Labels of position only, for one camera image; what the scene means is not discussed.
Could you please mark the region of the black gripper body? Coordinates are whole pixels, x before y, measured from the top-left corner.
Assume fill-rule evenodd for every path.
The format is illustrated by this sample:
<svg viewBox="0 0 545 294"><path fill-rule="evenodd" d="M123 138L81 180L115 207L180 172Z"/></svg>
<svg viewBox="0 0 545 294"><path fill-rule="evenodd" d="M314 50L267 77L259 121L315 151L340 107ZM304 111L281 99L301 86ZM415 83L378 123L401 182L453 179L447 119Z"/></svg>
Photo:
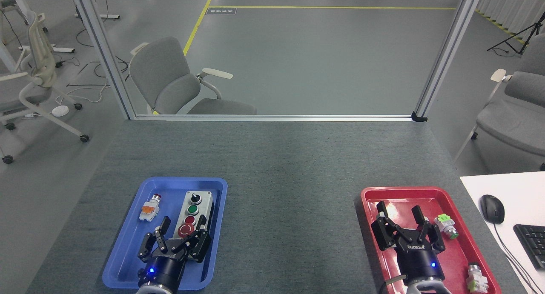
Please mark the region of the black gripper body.
<svg viewBox="0 0 545 294"><path fill-rule="evenodd" d="M139 270L140 291L177 291L184 273L187 254L162 254L153 256Z"/></svg>
<svg viewBox="0 0 545 294"><path fill-rule="evenodd" d="M412 239L407 241L401 234L394 236L394 247L397 253L397 263L400 273L406 275L406 282L420 282L428 278L440 279L440 263L438 251L426 239L421 243L416 230L406 230L405 235Z"/></svg>

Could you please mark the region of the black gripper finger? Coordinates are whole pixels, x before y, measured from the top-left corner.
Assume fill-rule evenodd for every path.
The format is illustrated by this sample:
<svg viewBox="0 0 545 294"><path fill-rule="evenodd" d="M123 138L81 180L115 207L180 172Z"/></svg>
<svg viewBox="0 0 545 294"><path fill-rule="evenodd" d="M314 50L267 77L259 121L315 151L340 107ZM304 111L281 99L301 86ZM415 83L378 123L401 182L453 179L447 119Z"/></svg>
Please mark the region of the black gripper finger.
<svg viewBox="0 0 545 294"><path fill-rule="evenodd" d="M148 232L144 235L142 243L138 250L138 258L143 263L147 263L152 258L153 247L158 244L158 249L161 253L166 253L169 249L166 247L165 237L166 231L169 229L171 219L165 216L161 224L155 228L153 232Z"/></svg>
<svg viewBox="0 0 545 294"><path fill-rule="evenodd" d="M415 222L418 225L416 230L418 232L416 239L417 243L425 244L425 240L428 238L429 245L431 246L431 249L435 251L435 253L445 251L446 247L438 226L431 224L428 220L426 220L419 205L414 206L411 209L411 212L413 213Z"/></svg>
<svg viewBox="0 0 545 294"><path fill-rule="evenodd" d="M387 248L392 247L395 244L394 238L399 236L397 232L402 233L401 226L394 223L387 213L387 206L384 201L380 201L376 205L378 209L378 216L376 220L370 225L372 228L374 238L381 251L385 251Z"/></svg>
<svg viewBox="0 0 545 294"><path fill-rule="evenodd" d="M185 251L188 257L197 263L202 263L212 238L206 228L206 216L200 216L198 219L193 218L193 220L196 222L195 225L183 223L177 229L177 234L181 239L172 247L172 252L178 254Z"/></svg>

